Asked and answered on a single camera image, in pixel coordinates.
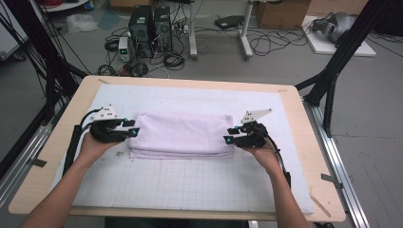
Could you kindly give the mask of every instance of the human arm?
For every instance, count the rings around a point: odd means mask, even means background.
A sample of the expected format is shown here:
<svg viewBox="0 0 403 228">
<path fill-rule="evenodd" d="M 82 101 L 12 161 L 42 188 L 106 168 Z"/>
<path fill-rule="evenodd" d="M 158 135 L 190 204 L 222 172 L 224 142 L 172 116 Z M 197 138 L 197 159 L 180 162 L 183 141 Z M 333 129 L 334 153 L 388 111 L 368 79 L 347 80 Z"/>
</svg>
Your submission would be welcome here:
<svg viewBox="0 0 403 228">
<path fill-rule="evenodd" d="M 29 213 L 20 227 L 63 227 L 85 172 L 115 144 L 97 142 L 86 133 L 76 161 L 53 190 Z"/>
<path fill-rule="evenodd" d="M 309 227 L 282 173 L 273 149 L 267 147 L 242 149 L 255 156 L 272 181 L 278 228 Z"/>
</svg>

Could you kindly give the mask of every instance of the person's left hand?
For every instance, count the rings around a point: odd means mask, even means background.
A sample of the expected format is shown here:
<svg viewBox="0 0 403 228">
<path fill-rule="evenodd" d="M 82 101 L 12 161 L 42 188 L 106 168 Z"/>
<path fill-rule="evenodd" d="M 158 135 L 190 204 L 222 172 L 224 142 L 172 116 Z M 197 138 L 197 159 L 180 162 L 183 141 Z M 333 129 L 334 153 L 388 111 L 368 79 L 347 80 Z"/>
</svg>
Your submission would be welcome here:
<svg viewBox="0 0 403 228">
<path fill-rule="evenodd" d="M 90 167 L 104 155 L 107 149 L 117 144 L 119 142 L 98 142 L 92 137 L 91 133 L 87 132 L 83 137 L 80 154 L 76 162 L 83 162 L 87 167 Z"/>
</svg>

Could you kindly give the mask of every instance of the brown box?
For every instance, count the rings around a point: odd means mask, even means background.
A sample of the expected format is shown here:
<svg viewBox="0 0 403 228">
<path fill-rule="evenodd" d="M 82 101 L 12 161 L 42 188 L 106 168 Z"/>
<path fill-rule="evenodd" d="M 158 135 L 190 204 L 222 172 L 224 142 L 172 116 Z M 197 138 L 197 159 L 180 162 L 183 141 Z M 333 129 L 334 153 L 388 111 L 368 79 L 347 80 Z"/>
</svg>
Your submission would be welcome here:
<svg viewBox="0 0 403 228">
<path fill-rule="evenodd" d="M 264 29 L 300 29 L 311 0 L 259 3 L 256 18 Z"/>
<path fill-rule="evenodd" d="M 331 11 L 358 15 L 367 2 L 368 0 L 312 0 L 307 15 L 326 16 Z"/>
<path fill-rule="evenodd" d="M 155 0 L 110 0 L 110 6 L 118 10 L 133 10 L 136 5 L 155 7 Z"/>
</svg>

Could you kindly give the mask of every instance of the folded towel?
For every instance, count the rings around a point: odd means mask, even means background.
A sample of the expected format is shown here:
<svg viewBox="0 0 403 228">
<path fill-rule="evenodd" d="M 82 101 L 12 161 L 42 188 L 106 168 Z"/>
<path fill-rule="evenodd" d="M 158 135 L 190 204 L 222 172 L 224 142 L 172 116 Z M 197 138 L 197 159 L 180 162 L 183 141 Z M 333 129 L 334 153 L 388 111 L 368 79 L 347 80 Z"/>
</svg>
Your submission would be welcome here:
<svg viewBox="0 0 403 228">
<path fill-rule="evenodd" d="M 222 136 L 233 127 L 230 115 L 141 112 L 130 138 L 130 158 L 205 159 L 232 158 L 234 146 Z"/>
</svg>

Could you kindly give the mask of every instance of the gray floor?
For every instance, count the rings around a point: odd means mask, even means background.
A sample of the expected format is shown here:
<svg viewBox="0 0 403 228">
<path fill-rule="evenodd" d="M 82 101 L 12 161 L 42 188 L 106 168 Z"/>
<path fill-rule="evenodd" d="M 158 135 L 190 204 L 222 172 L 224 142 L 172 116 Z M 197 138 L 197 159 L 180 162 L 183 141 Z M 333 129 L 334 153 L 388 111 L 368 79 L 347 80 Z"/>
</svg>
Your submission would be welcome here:
<svg viewBox="0 0 403 228">
<path fill-rule="evenodd" d="M 85 13 L 81 9 L 65 14 Z M 95 10 L 96 21 L 104 15 Z M 198 25 L 212 26 L 214 18 L 197 19 Z M 127 25 L 121 20 L 111 30 L 66 34 L 66 39 L 91 72 L 105 63 L 105 37 Z M 181 71 L 168 71 L 171 79 L 296 85 L 319 73 L 331 56 L 314 54 L 311 48 L 289 46 L 268 56 L 244 61 L 235 34 L 199 34 L 199 60 L 186 60 Z M 375 58 L 354 57 L 342 71 L 336 88 L 333 135 L 350 174 L 355 191 L 372 227 L 399 227 L 403 223 L 403 96 L 402 57 L 371 41 Z M 403 44 L 378 41 L 403 54 Z M 72 52 L 65 48 L 67 55 Z M 80 67 L 77 60 L 70 62 Z M 149 77 L 166 78 L 162 70 Z M 301 95 L 308 89 L 300 91 Z M 44 104 L 43 94 L 28 61 L 0 62 L 0 159 L 28 126 Z M 6 201 L 0 210 L 0 227 L 17 227 L 24 216 L 11 215 Z M 70 218 L 66 227 L 103 227 L 102 218 Z M 275 224 L 262 222 L 260 227 Z M 335 227 L 354 227 L 347 219 Z"/>
</svg>

